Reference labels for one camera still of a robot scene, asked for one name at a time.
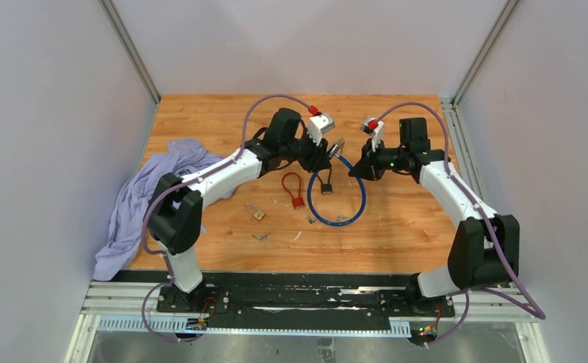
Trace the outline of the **blue cable lock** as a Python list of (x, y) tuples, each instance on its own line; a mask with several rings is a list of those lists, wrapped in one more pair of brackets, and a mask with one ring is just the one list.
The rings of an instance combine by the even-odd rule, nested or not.
[[(333, 145), (330, 147), (330, 149), (328, 151), (328, 156), (330, 157), (330, 159), (332, 159), (334, 157), (337, 158), (350, 171), (353, 167), (352, 164), (344, 156), (342, 156), (342, 153), (337, 154), (335, 147), (336, 147), (336, 142), (333, 143)], [(363, 180), (360, 178), (354, 178), (358, 184), (358, 187), (359, 187), (359, 190), (361, 193), (361, 204), (360, 204), (360, 207), (357, 210), (357, 212), (352, 217), (349, 217), (347, 219), (337, 219), (335, 221), (331, 221), (331, 220), (325, 219), (323, 216), (321, 216), (313, 204), (312, 188), (314, 187), (314, 183), (317, 180), (316, 179), (317, 175), (318, 175), (318, 172), (313, 172), (311, 174), (311, 177), (308, 181), (306, 193), (305, 193), (306, 201), (308, 202), (308, 208), (310, 209), (312, 216), (317, 220), (317, 222), (323, 223), (325, 225), (333, 226), (333, 227), (344, 227), (344, 226), (347, 226), (347, 225), (350, 225), (350, 224), (356, 222), (364, 213), (366, 205), (367, 205), (367, 191), (366, 191)]]

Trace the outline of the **brass padlock keys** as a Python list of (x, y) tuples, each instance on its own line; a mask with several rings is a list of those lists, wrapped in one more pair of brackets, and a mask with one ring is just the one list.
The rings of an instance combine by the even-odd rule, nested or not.
[(269, 236), (271, 235), (271, 233), (267, 233), (267, 234), (253, 234), (252, 237), (255, 238), (258, 242), (264, 242), (266, 241)]

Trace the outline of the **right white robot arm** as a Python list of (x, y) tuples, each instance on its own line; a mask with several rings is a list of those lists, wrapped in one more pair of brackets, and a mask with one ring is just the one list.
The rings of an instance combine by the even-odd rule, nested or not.
[(447, 262), (413, 278), (405, 295), (407, 308), (424, 315), (434, 308), (436, 297), (509, 283), (518, 271), (516, 218), (498, 214), (461, 180), (446, 152), (432, 148), (425, 119), (400, 120), (398, 147), (384, 145), (384, 128), (384, 122), (372, 117), (362, 123), (369, 139), (350, 176), (378, 181), (387, 171), (405, 172), (431, 193), (456, 227)]

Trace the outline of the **brass padlock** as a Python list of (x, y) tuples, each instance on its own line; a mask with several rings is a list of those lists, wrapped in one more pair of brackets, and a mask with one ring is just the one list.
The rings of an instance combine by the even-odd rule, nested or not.
[(255, 206), (251, 203), (246, 203), (244, 205), (244, 209), (245, 209), (245, 211), (247, 211), (250, 215), (252, 215), (255, 219), (257, 219), (259, 221), (261, 221), (266, 215), (266, 213), (262, 209), (258, 208), (257, 206)]

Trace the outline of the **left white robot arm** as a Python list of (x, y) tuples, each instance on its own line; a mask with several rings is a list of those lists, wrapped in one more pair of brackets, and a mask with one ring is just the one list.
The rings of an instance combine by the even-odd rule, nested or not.
[(178, 177), (164, 175), (148, 206), (144, 224), (157, 241), (171, 283), (178, 288), (176, 303), (186, 312), (199, 311), (205, 292), (198, 287), (203, 274), (195, 244), (201, 234), (203, 211), (226, 193), (280, 168), (298, 163), (307, 172), (330, 167), (328, 140), (331, 116), (315, 111), (308, 123), (299, 113), (280, 108), (270, 125), (245, 141), (227, 158), (201, 171)]

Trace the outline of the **black cable lock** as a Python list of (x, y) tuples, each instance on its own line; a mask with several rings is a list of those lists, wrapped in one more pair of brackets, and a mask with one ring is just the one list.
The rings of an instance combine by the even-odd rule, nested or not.
[(320, 182), (320, 192), (322, 195), (331, 195), (333, 193), (333, 186), (331, 183), (332, 173), (333, 169), (329, 168), (325, 180), (323, 180), (320, 175), (316, 176), (316, 179)]

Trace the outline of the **red cable lock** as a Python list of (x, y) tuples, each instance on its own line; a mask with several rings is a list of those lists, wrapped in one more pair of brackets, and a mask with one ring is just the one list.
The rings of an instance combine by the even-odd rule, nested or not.
[(302, 178), (296, 172), (287, 172), (281, 179), (281, 186), (291, 198), (293, 209), (302, 209), (305, 202), (302, 196)]

